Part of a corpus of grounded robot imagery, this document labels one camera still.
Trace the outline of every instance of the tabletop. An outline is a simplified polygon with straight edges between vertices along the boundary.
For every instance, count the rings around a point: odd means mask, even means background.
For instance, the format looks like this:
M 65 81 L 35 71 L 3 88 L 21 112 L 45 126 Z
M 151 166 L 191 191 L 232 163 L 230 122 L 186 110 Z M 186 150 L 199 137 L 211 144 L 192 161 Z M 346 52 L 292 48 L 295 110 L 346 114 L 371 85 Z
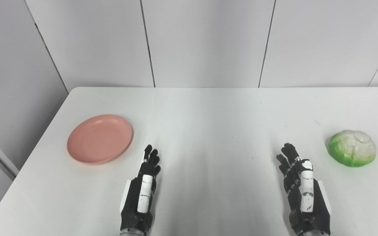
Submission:
M 73 160 L 71 131 L 100 114 L 134 136 L 102 165 Z M 346 167 L 330 136 L 362 130 L 374 162 Z M 337 236 L 378 235 L 378 88 L 75 88 L 0 203 L 0 236 L 117 236 L 119 206 L 148 144 L 162 171 L 150 236 L 293 236 L 275 156 L 285 142 L 314 165 Z

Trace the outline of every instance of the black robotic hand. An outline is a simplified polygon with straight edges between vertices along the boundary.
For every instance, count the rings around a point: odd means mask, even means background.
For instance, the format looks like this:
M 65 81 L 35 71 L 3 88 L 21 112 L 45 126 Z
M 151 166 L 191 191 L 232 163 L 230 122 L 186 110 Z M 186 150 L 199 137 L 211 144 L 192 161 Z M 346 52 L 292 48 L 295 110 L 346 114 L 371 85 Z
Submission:
M 322 194 L 323 184 L 313 178 L 312 163 L 301 159 L 292 144 L 286 143 L 281 151 L 286 158 L 282 154 L 276 158 L 284 174 L 291 228 L 298 236 L 329 236 L 330 206 Z
M 156 176 L 160 172 L 158 151 L 151 145 L 145 148 L 144 162 L 138 176 L 131 181 L 128 196 L 121 212 L 122 236 L 146 236 L 153 223 L 151 204 L 156 191 Z

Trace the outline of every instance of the white table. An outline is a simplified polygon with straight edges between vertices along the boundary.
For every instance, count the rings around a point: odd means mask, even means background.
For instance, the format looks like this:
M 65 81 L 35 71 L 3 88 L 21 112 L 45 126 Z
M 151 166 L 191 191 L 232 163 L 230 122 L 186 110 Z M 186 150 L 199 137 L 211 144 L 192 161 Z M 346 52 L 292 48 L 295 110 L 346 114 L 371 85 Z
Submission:
M 125 117 L 134 138 L 99 166 L 69 157 L 82 121 Z M 0 236 L 117 236 L 143 149 L 159 149 L 151 236 L 292 236 L 276 154 L 293 143 L 324 181 L 336 236 L 378 235 L 378 150 L 345 167 L 325 142 L 363 130 L 378 148 L 378 88 L 76 88 L 0 203 Z

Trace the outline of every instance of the robot finger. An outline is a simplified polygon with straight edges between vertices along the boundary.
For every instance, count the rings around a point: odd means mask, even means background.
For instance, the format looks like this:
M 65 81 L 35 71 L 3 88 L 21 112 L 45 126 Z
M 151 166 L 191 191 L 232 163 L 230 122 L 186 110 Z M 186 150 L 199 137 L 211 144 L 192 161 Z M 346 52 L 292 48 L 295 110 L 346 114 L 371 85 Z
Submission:
M 290 143 L 284 144 L 284 147 L 281 149 L 281 151 L 287 157 L 290 165 L 292 165 L 299 157 L 297 151 L 295 150 L 295 147 Z
M 151 145 L 148 145 L 145 148 L 145 150 L 144 150 L 144 152 L 145 152 L 145 154 L 144 154 L 144 162 L 148 162 L 148 158 L 149 158 L 149 155 L 150 155 L 150 152 L 152 151 L 152 149 L 153 149 L 153 147 Z

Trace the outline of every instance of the wall seam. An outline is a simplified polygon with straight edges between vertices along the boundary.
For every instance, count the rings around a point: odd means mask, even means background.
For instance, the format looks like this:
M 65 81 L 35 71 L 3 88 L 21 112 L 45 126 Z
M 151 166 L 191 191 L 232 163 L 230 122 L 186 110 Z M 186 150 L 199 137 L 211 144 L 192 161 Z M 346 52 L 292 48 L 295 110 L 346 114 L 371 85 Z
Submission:
M 258 84 L 258 88 L 261 86 L 263 67 L 264 67 L 264 65 L 265 65 L 265 58 L 266 58 L 267 46 L 268 46 L 268 43 L 269 43 L 269 35 L 270 35 L 270 29 L 271 29 L 271 27 L 272 27 L 273 13 L 275 12 L 275 5 L 276 5 L 276 0 L 273 2 L 272 15 L 271 15 L 271 17 L 270 17 L 268 36 L 267 36 L 267 39 L 266 39 L 266 45 L 265 45 L 265 52 L 263 53 L 263 61 L 262 61 L 261 75 L 259 76 L 259 84 Z

